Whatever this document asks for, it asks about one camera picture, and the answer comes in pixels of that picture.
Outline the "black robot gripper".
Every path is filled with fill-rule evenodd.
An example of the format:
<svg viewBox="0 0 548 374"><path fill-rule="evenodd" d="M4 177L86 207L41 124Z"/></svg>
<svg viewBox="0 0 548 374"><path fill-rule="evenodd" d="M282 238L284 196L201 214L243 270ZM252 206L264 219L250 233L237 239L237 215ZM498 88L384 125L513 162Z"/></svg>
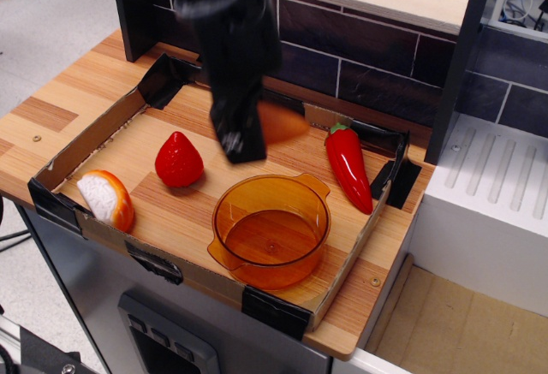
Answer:
<svg viewBox="0 0 548 374"><path fill-rule="evenodd" d="M267 157L259 119L262 80L282 62L271 0L174 0L198 38L213 104L211 122L230 163Z"/></svg>

